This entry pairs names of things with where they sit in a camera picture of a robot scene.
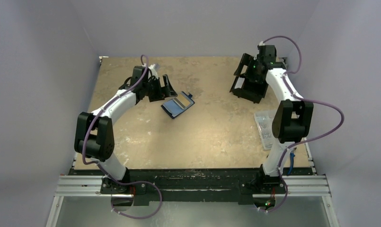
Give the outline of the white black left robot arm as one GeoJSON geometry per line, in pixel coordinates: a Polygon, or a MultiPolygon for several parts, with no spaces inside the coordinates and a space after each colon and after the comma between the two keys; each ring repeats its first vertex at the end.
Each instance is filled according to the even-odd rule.
{"type": "Polygon", "coordinates": [[[96,164],[118,193],[126,193],[131,181],[125,177],[127,168],[114,154],[115,137],[113,125],[130,108],[145,97],[150,102],[177,97],[166,74],[158,76],[159,65],[135,66],[132,76],[127,78],[116,93],[98,109],[82,112],[77,119],[74,150],[82,155],[86,165],[96,164]]]}

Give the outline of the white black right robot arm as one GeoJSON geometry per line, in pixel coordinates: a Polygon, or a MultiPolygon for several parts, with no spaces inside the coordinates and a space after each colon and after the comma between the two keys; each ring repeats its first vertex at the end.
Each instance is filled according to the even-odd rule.
{"type": "Polygon", "coordinates": [[[259,52],[255,56],[242,55],[230,92],[258,104],[271,87],[279,102],[272,121],[272,133],[277,141],[253,180],[260,192],[267,192],[280,184],[285,157],[290,154],[291,145],[308,135],[314,105],[296,97],[298,93],[287,77],[285,65],[276,60],[274,45],[259,44],[257,49],[259,52]]]}

